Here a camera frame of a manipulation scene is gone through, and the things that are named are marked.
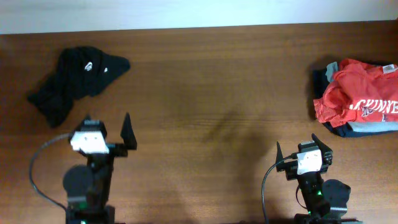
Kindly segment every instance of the green led light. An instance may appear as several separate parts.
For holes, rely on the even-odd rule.
[[[87,207],[88,207],[87,202],[82,202],[82,203],[79,204],[79,208],[80,209],[86,209]]]

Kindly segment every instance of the white label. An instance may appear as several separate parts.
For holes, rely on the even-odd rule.
[[[297,154],[297,174],[320,171],[322,166],[321,150],[312,150]]]
[[[109,154],[101,131],[76,131],[70,140],[74,151],[83,151],[85,154]]]
[[[383,66],[383,73],[388,74],[388,73],[396,71],[397,69],[398,69],[398,67],[394,68],[394,65],[386,65],[386,66]]]
[[[87,65],[86,65],[86,67],[85,67],[85,70],[88,72],[88,71],[90,71],[92,68],[93,68],[93,63],[92,63],[92,62],[88,62]]]

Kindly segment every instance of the folded clothes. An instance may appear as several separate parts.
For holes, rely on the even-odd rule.
[[[338,64],[337,62],[330,63],[326,66],[326,77],[329,82],[334,81],[333,79],[333,74],[335,72],[338,72]],[[383,132],[383,131],[398,131],[398,122],[396,121],[391,121],[391,122],[348,122],[348,128],[349,127],[354,132],[359,132],[359,133],[378,133],[378,132]]]
[[[314,86],[314,93],[316,99],[319,99],[323,96],[323,93],[325,92],[326,88],[329,85],[329,81],[325,75],[326,71],[327,69],[313,71],[313,86]],[[329,122],[325,122],[323,123],[323,125],[333,134],[336,134],[344,138],[358,138],[363,136],[372,136],[377,134],[386,134],[393,132],[393,131],[380,131],[380,132],[354,131],[348,123],[335,128],[332,127]]]
[[[333,127],[348,121],[398,121],[396,65],[378,67],[345,59],[323,97],[314,100],[319,122]]]
[[[65,49],[59,56],[55,73],[37,93],[28,96],[28,100],[54,128],[66,119],[73,99],[100,94],[129,69],[127,59],[108,55],[94,47]]]

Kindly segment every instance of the cap logo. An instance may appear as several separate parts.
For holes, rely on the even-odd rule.
[[[88,71],[90,71],[92,68],[93,68],[92,62],[88,62],[87,65],[86,65],[86,67],[85,67],[85,70],[88,72]]]

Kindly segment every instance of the clothing tag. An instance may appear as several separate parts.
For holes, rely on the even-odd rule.
[[[398,67],[394,68],[394,65],[386,65],[386,66],[383,66],[383,73],[388,74],[388,73],[396,71],[397,69],[398,69]]]

